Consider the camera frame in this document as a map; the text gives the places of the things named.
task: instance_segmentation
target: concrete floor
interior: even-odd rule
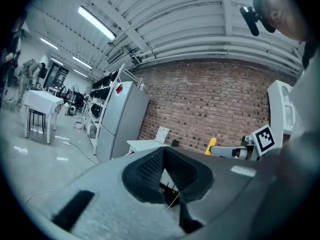
[[[75,129],[72,116],[58,116],[56,131],[51,127],[50,144],[47,144],[47,130],[34,125],[24,136],[24,119],[20,108],[3,104],[0,110],[1,164],[12,188],[22,202],[40,209],[54,193],[75,177],[98,163],[93,147],[84,129]]]

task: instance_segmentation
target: brick wall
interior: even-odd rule
[[[219,146],[236,146],[269,123],[267,88],[295,79],[241,60],[184,60],[138,69],[150,102],[139,140],[155,138],[159,126],[169,128],[165,141],[204,153],[212,137]]]

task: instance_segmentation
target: white refrigerator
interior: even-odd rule
[[[137,140],[149,97],[132,81],[122,84],[122,91],[114,90],[102,119],[96,155],[101,163],[122,157],[129,151],[127,141]]]

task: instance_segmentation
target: person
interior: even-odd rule
[[[25,91],[30,90],[30,86],[33,81],[33,74],[35,71],[39,68],[44,69],[46,67],[46,64],[43,62],[36,62],[36,60],[31,59],[27,62],[23,63],[22,67],[19,69],[17,73],[17,78],[20,80],[19,83],[19,96],[17,105],[20,106],[22,102],[22,98],[25,94]]]
[[[302,57],[306,69],[319,45],[312,25],[296,0],[252,0],[258,16],[286,37],[306,42]]]
[[[27,18],[27,11],[23,10],[19,16],[14,21],[11,31],[8,33],[4,47],[1,50],[1,60],[0,60],[0,103],[2,101],[5,85],[6,85],[6,76],[9,70],[13,71],[12,66],[17,56],[18,51],[20,50],[20,30],[25,23]]]

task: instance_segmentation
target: black chair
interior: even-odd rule
[[[36,111],[36,110],[30,108],[30,110],[29,110],[29,131],[30,131],[30,129],[31,129],[31,127],[30,127],[30,123],[31,123],[31,113],[33,113],[32,126],[35,124],[35,114],[36,114],[36,115],[39,115],[39,116],[42,116],[42,132],[43,132],[43,134],[45,134],[46,114],[41,113],[41,112],[39,112],[39,111]]]

